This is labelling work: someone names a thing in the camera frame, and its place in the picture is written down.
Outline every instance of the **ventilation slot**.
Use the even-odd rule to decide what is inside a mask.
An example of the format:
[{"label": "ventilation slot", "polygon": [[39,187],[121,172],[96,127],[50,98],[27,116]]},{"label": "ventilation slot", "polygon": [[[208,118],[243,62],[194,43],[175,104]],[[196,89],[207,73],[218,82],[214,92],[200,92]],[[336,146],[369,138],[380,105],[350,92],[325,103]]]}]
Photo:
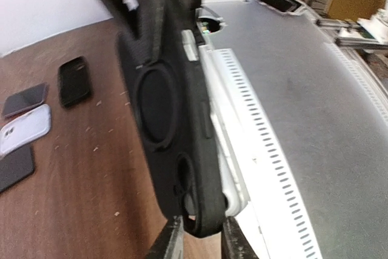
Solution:
[{"label": "ventilation slot", "polygon": [[348,59],[335,44],[326,44],[326,46],[338,57],[338,59],[345,65],[346,69],[358,81],[358,84],[363,88],[365,94],[370,98],[371,102],[383,118],[385,124],[388,126],[388,111],[373,90],[373,87],[365,80],[363,74],[360,72],[360,69],[357,69],[359,66],[358,63]]}]

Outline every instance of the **white phone case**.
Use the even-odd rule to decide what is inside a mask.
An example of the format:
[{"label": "white phone case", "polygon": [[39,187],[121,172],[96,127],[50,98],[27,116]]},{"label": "white phone case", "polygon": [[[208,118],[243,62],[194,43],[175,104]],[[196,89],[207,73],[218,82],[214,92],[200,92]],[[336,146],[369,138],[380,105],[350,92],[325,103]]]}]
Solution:
[{"label": "white phone case", "polygon": [[0,130],[0,159],[49,132],[51,113],[47,104],[25,113]]}]

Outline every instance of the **white wall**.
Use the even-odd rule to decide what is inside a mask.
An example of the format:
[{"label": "white wall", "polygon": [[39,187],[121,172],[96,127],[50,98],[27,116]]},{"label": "white wall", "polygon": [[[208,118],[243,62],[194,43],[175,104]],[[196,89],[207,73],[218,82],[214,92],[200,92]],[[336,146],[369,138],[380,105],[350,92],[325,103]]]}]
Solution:
[{"label": "white wall", "polygon": [[0,55],[109,17],[99,0],[0,0]]}]

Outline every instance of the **cable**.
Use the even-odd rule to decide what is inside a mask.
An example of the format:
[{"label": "cable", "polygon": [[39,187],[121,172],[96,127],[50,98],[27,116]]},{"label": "cable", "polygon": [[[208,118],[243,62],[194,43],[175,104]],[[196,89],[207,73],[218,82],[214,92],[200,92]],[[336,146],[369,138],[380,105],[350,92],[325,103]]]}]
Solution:
[{"label": "cable", "polygon": [[212,16],[214,16],[219,22],[223,22],[224,21],[224,18],[222,16],[220,16],[219,14],[217,14],[217,12],[215,12],[214,10],[208,8],[207,6],[202,5],[201,8],[203,10],[206,10],[207,12],[210,12],[212,14]]}]

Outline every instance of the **curved metal surface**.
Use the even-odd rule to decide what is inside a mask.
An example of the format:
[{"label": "curved metal surface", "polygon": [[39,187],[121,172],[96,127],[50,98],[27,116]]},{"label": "curved metal surface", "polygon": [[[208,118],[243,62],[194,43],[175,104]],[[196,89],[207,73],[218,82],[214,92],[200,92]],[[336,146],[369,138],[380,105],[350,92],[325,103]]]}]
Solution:
[{"label": "curved metal surface", "polygon": [[249,77],[323,257],[388,258],[388,131],[365,88],[307,17],[255,2],[208,5],[228,25],[212,44],[232,48]]}]

